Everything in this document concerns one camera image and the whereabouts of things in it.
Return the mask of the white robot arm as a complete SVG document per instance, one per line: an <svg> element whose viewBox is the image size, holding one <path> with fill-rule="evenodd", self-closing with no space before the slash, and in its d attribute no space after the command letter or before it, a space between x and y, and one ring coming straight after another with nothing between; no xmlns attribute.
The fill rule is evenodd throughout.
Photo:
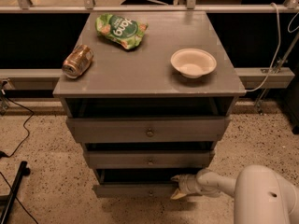
<svg viewBox="0 0 299 224"><path fill-rule="evenodd" d="M202 169L171 180L178 183L173 200L193 194L218 197L221 192L231 196L234 224L299 224L299 188L265 166L247 166L237 179Z"/></svg>

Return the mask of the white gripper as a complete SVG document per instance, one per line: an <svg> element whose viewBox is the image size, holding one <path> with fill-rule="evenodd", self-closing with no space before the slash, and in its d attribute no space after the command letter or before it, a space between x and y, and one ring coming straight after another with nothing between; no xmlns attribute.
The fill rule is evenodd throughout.
<svg viewBox="0 0 299 224"><path fill-rule="evenodd" d="M171 195L171 200L202 193L202 187L197 182L196 175L175 175L171 177L171 181L178 182L178 189Z"/></svg>

